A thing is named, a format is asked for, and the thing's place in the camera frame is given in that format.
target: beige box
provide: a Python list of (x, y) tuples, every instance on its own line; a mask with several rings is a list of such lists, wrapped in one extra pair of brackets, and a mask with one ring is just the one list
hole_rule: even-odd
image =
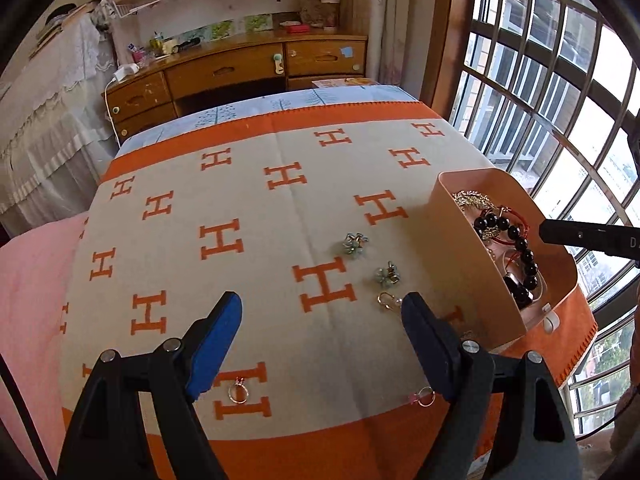
[[(504, 272), (492, 260), (473, 229), (479, 212), (463, 212), (452, 193), (476, 190), (489, 196), (494, 205), (516, 210), (530, 226), (528, 241), (540, 269), (543, 285), (539, 299), (518, 309), (504, 283)], [(545, 219), (535, 202), (508, 173), (496, 168), (447, 171), (439, 174), (427, 204), (429, 226), (426, 236), (434, 248), (426, 258), (437, 294), (444, 304), (460, 307), (464, 323), (457, 328), (471, 330), (485, 348), (497, 348), (525, 335), (555, 309), (577, 285), (573, 257), (563, 246), (545, 244), (538, 235)], [(500, 265), (505, 249), (496, 248)]]

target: window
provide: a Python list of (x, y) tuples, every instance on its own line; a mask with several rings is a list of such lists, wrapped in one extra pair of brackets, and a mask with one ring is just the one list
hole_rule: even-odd
[[(624, 120), (639, 107), (640, 71), (589, 0), (475, 0), (449, 120), (548, 218), (640, 227)], [(624, 258), (567, 250), (592, 309), (640, 276)], [(577, 432), (607, 420), (628, 386), (631, 320), (601, 331), (572, 379)]]

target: wooden desk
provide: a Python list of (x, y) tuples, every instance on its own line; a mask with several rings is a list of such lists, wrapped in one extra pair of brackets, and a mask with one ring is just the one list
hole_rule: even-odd
[[(364, 75), (366, 36), (286, 34), (267, 30), (203, 43), (143, 68), (112, 87), (107, 98), (120, 140), (192, 113), (192, 96), (238, 83), (280, 78), (287, 90), (318, 78)], [(281, 74), (274, 56), (282, 56)]]

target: white cable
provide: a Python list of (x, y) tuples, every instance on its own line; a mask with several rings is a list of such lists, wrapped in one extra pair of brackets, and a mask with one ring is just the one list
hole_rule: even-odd
[(116, 142), (118, 143), (118, 150), (122, 147), (122, 145), (120, 144), (120, 139), (118, 138), (118, 133), (116, 131), (116, 125), (113, 124), (113, 118), (111, 117), (111, 110), (109, 109), (109, 102), (107, 101), (107, 88), (109, 88), (109, 85), (111, 83), (115, 83), (117, 81), (117, 79), (115, 77), (113, 77), (111, 79), (111, 81), (109, 81), (107, 83), (107, 86), (104, 87), (104, 104), (107, 107), (107, 113), (109, 115), (109, 122), (111, 123), (111, 127), (113, 128), (113, 133), (116, 135)]

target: gold necklace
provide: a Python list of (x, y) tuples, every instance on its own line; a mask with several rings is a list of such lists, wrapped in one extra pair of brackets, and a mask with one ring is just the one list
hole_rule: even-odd
[[(452, 193), (451, 197), (463, 212), (465, 211), (465, 206), (471, 206), (479, 209), (480, 211), (494, 211), (497, 209), (491, 199), (487, 195), (485, 195), (484, 193), (480, 193), (479, 191), (463, 190), (457, 193)], [(496, 237), (498, 234), (500, 234), (500, 229), (498, 229), (497, 227), (490, 227), (482, 232), (481, 239), (484, 242)]]

